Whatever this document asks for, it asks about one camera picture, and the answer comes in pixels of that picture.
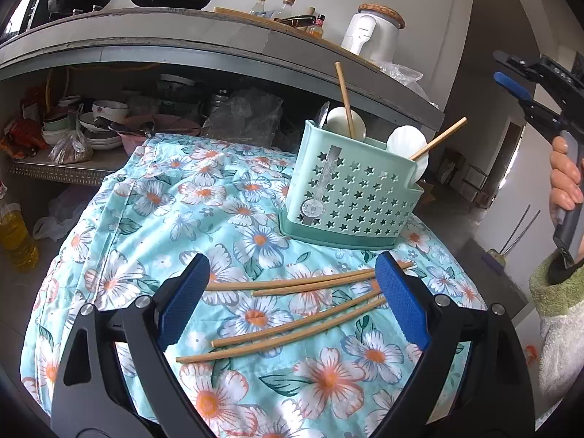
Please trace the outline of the right hand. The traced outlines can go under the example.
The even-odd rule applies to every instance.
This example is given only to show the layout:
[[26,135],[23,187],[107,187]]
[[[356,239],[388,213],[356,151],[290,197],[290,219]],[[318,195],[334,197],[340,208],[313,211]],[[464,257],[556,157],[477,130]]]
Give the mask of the right hand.
[[552,168],[549,194],[549,210],[552,220],[557,218],[559,210],[573,211],[583,203],[580,171],[567,155],[567,142],[562,137],[555,137],[552,141],[552,154],[549,158]]

